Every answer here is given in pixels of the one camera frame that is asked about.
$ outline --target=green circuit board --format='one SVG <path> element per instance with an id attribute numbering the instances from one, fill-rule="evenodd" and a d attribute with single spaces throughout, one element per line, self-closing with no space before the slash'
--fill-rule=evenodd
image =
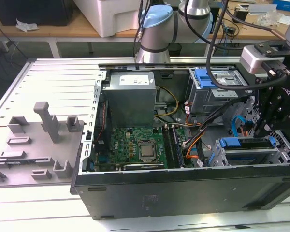
<path id="1" fill-rule="evenodd" d="M 176 133 L 179 141 L 186 139 L 183 128 L 177 128 Z M 144 147 L 151 145 L 155 152 L 155 159 L 142 160 L 140 153 Z M 111 138 L 111 163 L 142 163 L 158 162 L 164 164 L 167 169 L 167 159 L 165 154 L 162 128 L 114 128 Z"/>

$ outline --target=black cable strand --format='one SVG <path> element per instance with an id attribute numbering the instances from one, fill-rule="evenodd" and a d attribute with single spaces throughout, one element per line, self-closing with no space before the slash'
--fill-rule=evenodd
<path id="1" fill-rule="evenodd" d="M 169 113 L 167 108 L 165 108 L 164 111 L 165 111 L 166 114 Z M 169 117 L 170 119 L 172 119 L 173 122 L 177 123 L 177 121 L 175 120 L 175 118 L 173 118 L 172 115 L 169 115 L 168 117 Z"/>
<path id="2" fill-rule="evenodd" d="M 229 2 L 229 0 L 221 0 L 221 3 L 223 5 L 225 5 L 225 4 L 228 5 L 228 2 Z M 245 21 L 243 21 L 243 20 L 235 17 L 228 9 L 226 9 L 226 12 L 236 22 L 242 23 L 242 24 L 244 24 L 246 26 L 249 26 L 249 27 L 252 27 L 252 28 L 258 28 L 258 29 L 261 29 L 261 30 L 266 30 L 266 31 L 272 32 L 272 29 L 271 28 L 263 27 L 263 26 L 260 26 L 260 25 L 252 24 L 252 23 L 248 23 L 248 22 L 245 22 Z"/>
<path id="3" fill-rule="evenodd" d="M 28 59 L 28 57 L 22 52 L 22 50 L 20 50 L 16 44 L 2 31 L 2 29 L 0 28 L 1 33 L 16 47 L 16 49 L 24 56 L 24 58 Z"/>
<path id="4" fill-rule="evenodd" d="M 0 60 L 0 66 L 2 67 L 4 73 L 5 73 L 7 76 L 9 76 L 9 74 L 8 74 L 8 72 L 6 71 L 6 69 L 5 69 L 4 65 L 2 64 L 1 60 Z"/>
<path id="5" fill-rule="evenodd" d="M 240 86 L 240 85 L 226 86 L 226 85 L 222 85 L 221 83 L 219 83 L 216 80 L 215 76 L 213 75 L 213 73 L 211 71 L 211 64 L 210 64 L 211 55 L 212 55 L 212 52 L 213 52 L 213 48 L 214 48 L 214 45 L 215 45 L 214 43 L 215 43 L 218 31 L 219 31 L 219 27 L 220 27 L 220 25 L 222 23 L 223 17 L 224 17 L 225 12 L 226 12 L 226 9 L 228 7 L 228 2 L 229 2 L 229 0 L 225 0 L 225 4 L 223 5 L 218 24 L 216 26 L 216 29 L 215 29 L 214 34 L 213 34 L 212 41 L 211 41 L 209 49 L 208 49 L 208 54 L 207 54 L 207 59 L 206 59 L 206 70 L 207 70 L 207 74 L 208 74 L 209 78 L 211 79 L 211 82 L 213 82 L 213 84 L 215 86 L 217 86 L 218 88 L 225 89 L 225 90 L 256 90 L 256 89 L 268 88 L 268 87 L 271 87 L 271 86 L 274 86 L 274 85 L 279 85 L 279 84 L 284 83 L 286 81 L 287 77 L 288 77 L 285 73 L 282 73 L 280 75 L 281 77 L 276 79 L 276 80 L 268 81 L 268 82 L 257 84 L 257 85 L 248 85 L 248 86 Z"/>
<path id="6" fill-rule="evenodd" d="M 136 34 L 135 34 L 135 36 L 134 36 L 132 57 L 134 57 L 134 54 L 135 54 L 134 51 L 135 51 L 136 38 L 137 38 L 137 36 L 138 36 L 138 34 L 139 34 L 139 32 L 140 32 L 140 30 L 141 30 L 143 24 L 144 24 L 145 17 L 146 17 L 146 15 L 147 15 L 148 11 L 149 11 L 149 8 L 150 8 L 151 5 L 152 5 L 152 1 L 153 1 L 153 0 L 147 0 L 147 2 L 146 2 L 146 7 L 145 7 L 144 16 L 143 16 L 143 18 L 142 18 L 142 20 L 141 20 L 141 23 L 139 24 L 139 28 L 137 29 Z"/>
<path id="7" fill-rule="evenodd" d="M 208 41 L 206 38 L 204 38 L 201 34 L 199 34 L 193 27 L 192 25 L 190 24 L 189 20 L 188 20 L 188 15 L 187 15 L 187 7 L 188 7 L 188 3 L 189 3 L 189 0 L 186 0 L 186 3 L 185 3 L 185 9 L 184 9 L 184 15 L 185 15 L 185 20 L 186 20 L 186 23 L 188 25 L 188 27 L 190 28 L 190 30 L 196 35 L 198 36 L 201 40 L 203 40 L 205 43 L 207 44 L 211 44 L 210 41 Z M 220 49 L 223 49 L 223 50 L 242 50 L 242 48 L 240 47 L 225 47 L 225 46 L 219 46 L 219 45 L 216 45 L 214 44 L 214 47 L 217 47 L 217 48 L 220 48 Z"/>
<path id="8" fill-rule="evenodd" d="M 0 77 L 0 81 L 4 81 L 4 82 L 9 83 L 9 84 L 12 83 L 12 81 L 5 80 L 5 79 L 3 79 L 3 78 L 1 78 L 1 77 Z"/>
<path id="9" fill-rule="evenodd" d="M 8 52 L 4 52 L 4 51 L 2 51 L 2 50 L 1 50 L 1 52 L 3 53 L 3 58 L 4 58 L 4 60 L 5 60 L 7 63 L 17 65 L 17 66 L 20 67 L 20 68 L 23 67 L 23 66 L 21 66 L 20 64 L 17 64 L 17 63 L 15 63 L 15 62 L 13 62 L 13 61 L 8 61 L 8 60 L 6 59 L 6 56 L 5 56 L 5 54 L 8 53 Z"/>

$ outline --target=white plastic bag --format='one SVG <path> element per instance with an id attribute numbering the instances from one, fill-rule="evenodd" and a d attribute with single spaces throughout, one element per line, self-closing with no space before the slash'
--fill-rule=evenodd
<path id="1" fill-rule="evenodd" d="M 29 30 L 38 30 L 38 25 L 36 23 L 23 23 L 20 22 L 16 19 L 16 27 L 20 30 L 22 30 L 23 32 L 28 32 Z"/>
<path id="2" fill-rule="evenodd" d="M 268 26 L 279 26 L 278 20 L 284 16 L 284 14 L 278 13 L 277 10 L 269 11 L 267 14 L 260 15 L 257 20 L 257 24 L 268 27 Z"/>

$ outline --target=motherboard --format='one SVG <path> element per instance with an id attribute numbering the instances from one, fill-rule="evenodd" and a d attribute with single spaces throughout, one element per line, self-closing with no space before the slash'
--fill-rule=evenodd
<path id="1" fill-rule="evenodd" d="M 113 128 L 108 156 L 99 155 L 100 170 L 182 167 L 182 127 Z"/>

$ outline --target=cpu socket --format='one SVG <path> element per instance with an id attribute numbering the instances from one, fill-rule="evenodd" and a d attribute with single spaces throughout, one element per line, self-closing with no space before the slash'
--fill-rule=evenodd
<path id="1" fill-rule="evenodd" d="M 139 159 L 143 162 L 152 162 L 156 159 L 156 142 L 155 140 L 139 141 Z"/>

